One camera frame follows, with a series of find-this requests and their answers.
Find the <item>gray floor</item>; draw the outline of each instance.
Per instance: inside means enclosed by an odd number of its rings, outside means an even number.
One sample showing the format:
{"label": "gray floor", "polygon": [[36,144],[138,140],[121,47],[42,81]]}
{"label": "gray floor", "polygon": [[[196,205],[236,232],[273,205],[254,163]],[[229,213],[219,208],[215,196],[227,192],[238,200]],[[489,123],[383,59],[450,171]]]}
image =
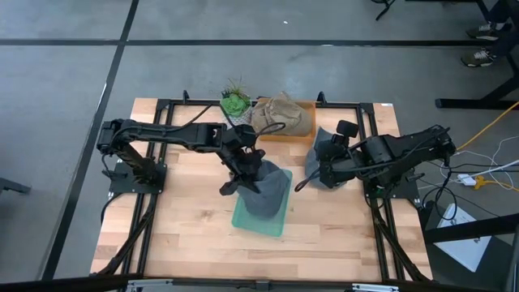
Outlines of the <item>gray floor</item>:
{"label": "gray floor", "polygon": [[[130,0],[0,0],[0,37],[119,38]],[[475,4],[352,1],[141,0],[132,39],[350,39],[456,40],[482,22]],[[358,47],[127,47],[105,119],[125,118],[135,97],[217,98],[228,78],[242,77],[255,97],[281,90],[302,100],[324,91],[330,101],[391,102],[401,133],[433,124],[452,128],[459,145],[499,111],[441,110],[438,97],[479,98],[512,74],[506,62],[469,69],[459,62],[471,48]],[[0,47],[0,177],[32,185],[28,196],[0,196],[0,281],[37,277],[50,233],[77,163],[104,85],[113,47]],[[509,98],[517,99],[519,92]],[[467,150],[491,156],[515,136],[511,113]],[[516,158],[517,140],[505,142],[498,162]],[[453,164],[488,163],[469,153]],[[442,180],[421,165],[426,179]],[[506,181],[503,174],[499,180]],[[88,274],[106,201],[108,179],[94,154],[60,260],[57,277]],[[519,196],[500,187],[453,190],[497,214],[517,211]],[[448,204],[448,198],[441,202]],[[460,202],[476,218],[488,214]],[[441,271],[435,277],[443,279]]]}

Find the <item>wooden table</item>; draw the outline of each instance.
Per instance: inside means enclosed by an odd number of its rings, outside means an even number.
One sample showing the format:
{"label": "wooden table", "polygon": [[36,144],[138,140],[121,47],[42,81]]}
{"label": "wooden table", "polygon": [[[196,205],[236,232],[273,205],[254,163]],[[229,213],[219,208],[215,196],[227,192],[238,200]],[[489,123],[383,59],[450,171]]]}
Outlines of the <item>wooden table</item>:
{"label": "wooden table", "polygon": [[[152,122],[157,99],[135,99],[131,118]],[[380,134],[399,135],[393,107],[374,104]],[[174,108],[174,125],[182,125],[203,106]],[[317,109],[316,122],[335,132],[340,119],[356,122],[352,109]],[[367,134],[369,122],[364,117]],[[220,109],[211,108],[197,122],[222,122]],[[134,147],[145,154],[147,143]],[[189,152],[169,145],[165,189],[157,203],[145,275],[295,280],[380,281],[375,235],[362,184],[355,179],[337,191],[320,191],[310,184],[299,193],[309,144],[258,141],[266,158],[294,174],[284,234],[272,238],[231,225],[236,195],[221,196],[228,170],[215,154]],[[108,264],[127,238],[135,194],[122,195],[106,210],[92,271]],[[422,273],[431,278],[418,214],[407,200],[392,202],[399,242]],[[134,250],[136,269],[140,243]],[[389,272],[395,277],[391,248],[386,243]]]}

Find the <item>green tray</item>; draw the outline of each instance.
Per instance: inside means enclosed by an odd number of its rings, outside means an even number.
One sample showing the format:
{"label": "green tray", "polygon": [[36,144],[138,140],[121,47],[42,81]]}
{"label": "green tray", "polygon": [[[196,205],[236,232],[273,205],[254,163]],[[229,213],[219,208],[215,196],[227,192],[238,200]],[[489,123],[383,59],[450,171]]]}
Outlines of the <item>green tray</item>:
{"label": "green tray", "polygon": [[286,177],[289,178],[288,187],[283,195],[281,206],[277,214],[269,219],[262,219],[251,215],[247,208],[245,208],[245,202],[241,196],[238,196],[236,201],[236,207],[234,207],[233,214],[233,226],[236,228],[242,228],[245,230],[254,231],[260,234],[266,234],[270,236],[280,237],[283,234],[283,228],[285,226],[285,215],[286,207],[289,202],[290,186],[292,185],[292,172],[290,170],[283,170]]}

